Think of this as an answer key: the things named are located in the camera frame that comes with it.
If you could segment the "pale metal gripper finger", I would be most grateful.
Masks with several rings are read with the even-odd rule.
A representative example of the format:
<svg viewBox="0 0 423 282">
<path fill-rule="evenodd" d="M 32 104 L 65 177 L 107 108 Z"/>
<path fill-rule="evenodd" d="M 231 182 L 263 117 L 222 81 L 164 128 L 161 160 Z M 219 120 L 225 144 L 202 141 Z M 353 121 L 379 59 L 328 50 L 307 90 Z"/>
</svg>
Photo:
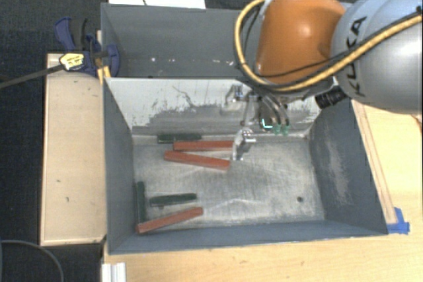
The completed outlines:
<svg viewBox="0 0 423 282">
<path fill-rule="evenodd" d="M 243 92 L 243 85 L 232 85 L 225 95 L 225 105 L 235 105 L 245 102 L 246 96 Z"/>
<path fill-rule="evenodd" d="M 256 143 L 256 137 L 251 128 L 242 128 L 235 134 L 232 146 L 232 159 L 243 160 L 243 155 L 249 152 Z"/>
</svg>

